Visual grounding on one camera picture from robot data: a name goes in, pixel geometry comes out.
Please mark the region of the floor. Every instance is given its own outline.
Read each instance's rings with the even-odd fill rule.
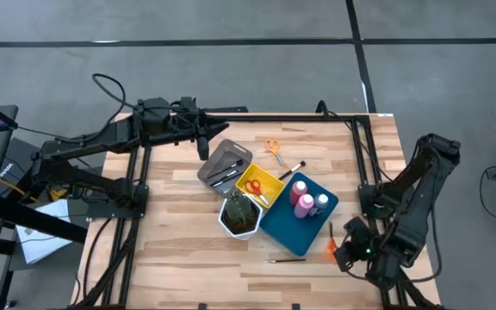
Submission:
[[[196,96],[206,108],[310,112],[323,99],[337,112],[394,113],[407,157],[421,134],[461,141],[461,164],[437,200],[437,288],[446,307],[496,308],[496,219],[481,208],[478,192],[482,171],[496,164],[496,44],[475,44],[496,43],[479,40],[496,38],[496,1],[357,0],[356,29],[346,3],[352,1],[0,0],[0,105],[19,106],[24,127],[68,136],[96,131],[117,108],[90,81],[101,72],[119,79],[131,101]],[[155,46],[352,35],[363,44]],[[103,44],[93,40],[137,43],[93,47]],[[46,139],[15,135],[37,146]],[[87,160],[102,164],[102,156]],[[484,182],[483,195],[496,213],[496,181]],[[436,268],[433,247],[430,253]],[[65,307],[75,272],[17,272],[9,297],[18,309]]]

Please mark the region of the white paper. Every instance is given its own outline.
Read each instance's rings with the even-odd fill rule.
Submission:
[[[47,215],[57,216],[61,220],[70,223],[70,218],[68,217],[68,201],[66,200],[52,202],[43,207],[36,208],[35,210]],[[23,226],[16,226],[16,230],[18,231],[18,237],[22,243],[22,250],[24,251],[24,258],[26,259],[27,264],[34,264],[61,247],[71,243],[70,240],[62,238],[23,243],[28,240],[48,239],[52,236]]]

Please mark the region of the gray tray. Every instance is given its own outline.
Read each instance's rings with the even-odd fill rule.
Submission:
[[[237,160],[242,159],[242,165],[232,168],[230,170],[221,172],[219,175],[215,177],[211,177],[208,179],[208,176],[213,175],[214,173],[225,169],[226,167],[231,166]],[[246,150],[243,146],[235,143],[229,139],[224,139],[217,146],[215,151],[212,153],[208,161],[200,168],[198,171],[198,179],[200,179],[206,186],[210,189],[214,190],[218,194],[222,196],[227,196],[229,191],[234,188],[234,184],[240,178],[242,173],[239,174],[238,177],[235,177],[232,180],[229,180],[217,187],[211,187],[209,184],[219,180],[220,178],[226,176],[227,173],[232,172],[234,170],[238,170],[239,172],[244,172],[251,163],[252,153]]]

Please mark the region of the small bottle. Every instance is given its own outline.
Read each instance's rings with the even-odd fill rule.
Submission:
[[[303,195],[302,197],[300,197],[300,200],[298,200],[298,203],[296,203],[296,206],[294,207],[294,216],[298,219],[305,218],[307,213],[309,213],[309,210],[311,210],[312,206],[313,197],[311,197],[311,195],[309,194]]]
[[[307,193],[306,183],[303,181],[298,181],[292,185],[290,189],[290,205],[295,206],[300,200],[300,197]]]
[[[311,210],[309,210],[309,216],[317,215],[325,211],[328,206],[328,196],[325,194],[320,194],[315,196],[315,204]]]

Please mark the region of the wooden table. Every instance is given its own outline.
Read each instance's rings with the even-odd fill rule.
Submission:
[[[380,166],[395,177],[405,167],[405,160],[394,118],[371,115],[370,120]],[[344,236],[342,225],[360,215],[360,180],[350,130],[341,122],[232,122],[210,142],[210,152],[223,139],[234,140],[253,152],[254,163],[280,176],[286,168],[265,151],[264,140],[268,138],[281,141],[285,167],[306,160],[307,166],[300,172],[338,196],[340,203],[329,220],[335,224],[334,233],[340,242]],[[372,176],[367,154],[365,158],[368,175]],[[103,175],[124,177],[127,159],[127,154],[108,153]],[[257,232],[249,241],[228,238],[217,221],[222,198],[196,178],[202,164],[195,144],[189,142],[152,150],[147,182],[150,201],[140,222],[127,308],[196,308],[201,302],[209,309],[291,308],[293,303],[300,303],[302,309],[381,308],[376,287],[341,273],[336,264],[325,261],[326,227],[313,242],[304,263],[265,263],[265,259],[291,257],[265,232]],[[78,272],[82,282],[87,253],[103,222],[90,224]],[[108,224],[96,244],[89,288],[108,266],[115,222]],[[353,272],[363,275],[364,268],[364,263],[356,263]],[[406,272],[411,278],[432,273],[426,250]],[[112,302],[117,302],[120,281],[115,281]],[[418,287],[429,300],[439,302],[434,281]]]

